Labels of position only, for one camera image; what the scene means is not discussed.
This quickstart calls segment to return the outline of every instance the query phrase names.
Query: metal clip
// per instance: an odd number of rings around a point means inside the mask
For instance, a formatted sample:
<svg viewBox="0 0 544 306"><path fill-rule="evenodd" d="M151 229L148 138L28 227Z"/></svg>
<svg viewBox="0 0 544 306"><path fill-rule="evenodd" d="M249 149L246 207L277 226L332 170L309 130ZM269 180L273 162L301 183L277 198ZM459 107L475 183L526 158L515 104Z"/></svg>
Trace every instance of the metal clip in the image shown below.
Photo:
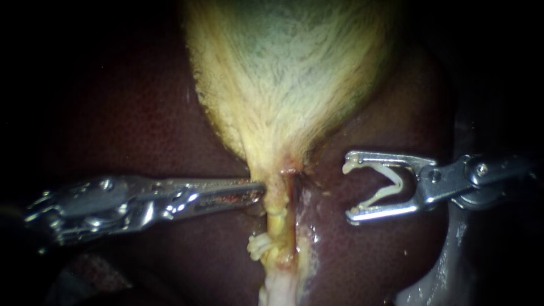
<svg viewBox="0 0 544 306"><path fill-rule="evenodd" d="M29 206L25 222L53 244L73 245L142 231L161 220L247 207L264 191L262 184L243 178L96 177L44 192Z"/></svg>
<svg viewBox="0 0 544 306"><path fill-rule="evenodd" d="M493 161L488 161L481 155L463 155L452 164L438 167L435 160L418 156L350 151L346 155L344 168L347 165L350 165L350 169L362 167L365 163L379 163L385 167L396 165L409 169L417 182L416 190L403 203L375 206L359 204L353 207L346 211L347 220L353 225L359 225L366 220L431 210L445 200L452 200L463 209L489 209L511 198L504 193L505 181L527 176L535 165L516 155Z"/></svg>

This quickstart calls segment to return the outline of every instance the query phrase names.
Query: surgical clamp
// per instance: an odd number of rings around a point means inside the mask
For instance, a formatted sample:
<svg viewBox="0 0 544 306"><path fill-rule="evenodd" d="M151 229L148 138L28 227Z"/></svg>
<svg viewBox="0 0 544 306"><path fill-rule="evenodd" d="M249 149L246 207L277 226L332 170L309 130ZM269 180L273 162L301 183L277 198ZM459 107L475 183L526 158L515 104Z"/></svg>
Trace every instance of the surgical clamp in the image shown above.
<svg viewBox="0 0 544 306"><path fill-rule="evenodd" d="M490 159L483 155L462 155L455 162L439 167L437 161L404 154L385 154L369 151L350 151L346 164L379 163L385 167L404 167L416 180L413 196L406 202L368 207L354 207L346 211L347 221L353 225L369 220L411 214L434 209L439 203L451 200L462 209L485 210L502 202L518 199L527 188L508 189L506 183L529 178L535 180L533 170L539 161L521 155Z"/></svg>
<svg viewBox="0 0 544 306"><path fill-rule="evenodd" d="M260 201L263 184L244 178L155 180L101 176L45 191L24 224L46 233L53 245L139 232L162 220L242 209Z"/></svg>

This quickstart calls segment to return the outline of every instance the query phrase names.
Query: dark background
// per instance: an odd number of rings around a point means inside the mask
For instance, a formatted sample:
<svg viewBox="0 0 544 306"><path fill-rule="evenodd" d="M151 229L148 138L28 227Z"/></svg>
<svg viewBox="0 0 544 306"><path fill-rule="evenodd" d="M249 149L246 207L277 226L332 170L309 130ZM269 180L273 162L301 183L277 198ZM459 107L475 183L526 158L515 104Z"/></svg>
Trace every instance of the dark background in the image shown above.
<svg viewBox="0 0 544 306"><path fill-rule="evenodd" d="M113 32L154 22L160 18L155 12L165 6L175 9L161 1L3 5L0 190L5 201L21 199L47 183L37 156L42 153L40 143L55 135L42 133L42 127L48 124L48 114L60 111L56 101L79 77L89 55L100 52ZM542 156L539 9L521 2L411 1L410 11L414 35L451 77L459 109L458 147L472 152L533 151ZM472 217L465 250L478 269L475 305L538 301L544 275L539 247L544 238L542 202L535 198ZM9 235L7 243L13 243L16 235ZM26 269L19 269L25 261ZM2 262L12 267L5 280L37 295L42 275L56 267L20 255Z"/></svg>

